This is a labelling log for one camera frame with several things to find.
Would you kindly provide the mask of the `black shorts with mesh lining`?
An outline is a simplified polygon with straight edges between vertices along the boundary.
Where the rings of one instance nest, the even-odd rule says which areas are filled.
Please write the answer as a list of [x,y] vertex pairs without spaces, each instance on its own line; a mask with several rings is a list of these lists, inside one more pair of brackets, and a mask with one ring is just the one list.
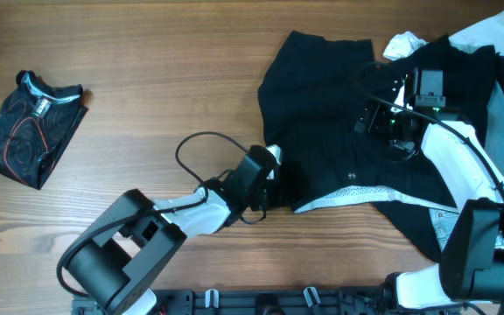
[[329,41],[294,31],[284,41],[258,90],[265,143],[282,149],[283,203],[294,211],[342,188],[386,191],[376,208],[425,256],[441,250],[430,203],[454,201],[422,153],[394,156],[381,136],[361,131],[370,96],[392,102],[399,78],[421,68],[444,73],[444,96],[484,141],[487,104],[504,87],[504,57],[492,46],[467,53],[441,37],[407,58],[375,64],[372,43]]

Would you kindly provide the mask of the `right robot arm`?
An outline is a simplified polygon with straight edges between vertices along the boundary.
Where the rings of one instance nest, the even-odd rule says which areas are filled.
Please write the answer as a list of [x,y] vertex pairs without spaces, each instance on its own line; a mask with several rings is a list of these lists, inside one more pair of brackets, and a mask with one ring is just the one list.
[[387,277],[380,309],[439,312],[491,302],[504,313],[504,178],[470,124],[372,101],[363,130],[415,145],[437,168],[458,209],[439,263]]

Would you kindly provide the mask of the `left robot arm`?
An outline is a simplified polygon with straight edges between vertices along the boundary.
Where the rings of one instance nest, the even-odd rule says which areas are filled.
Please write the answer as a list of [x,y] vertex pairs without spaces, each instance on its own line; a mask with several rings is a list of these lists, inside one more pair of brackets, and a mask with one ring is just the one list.
[[105,314],[145,314],[157,302],[152,282],[186,240],[230,227],[247,209],[270,208],[281,157],[276,145],[253,145],[235,169],[177,199],[125,192],[66,250],[57,271],[67,270],[80,296]]

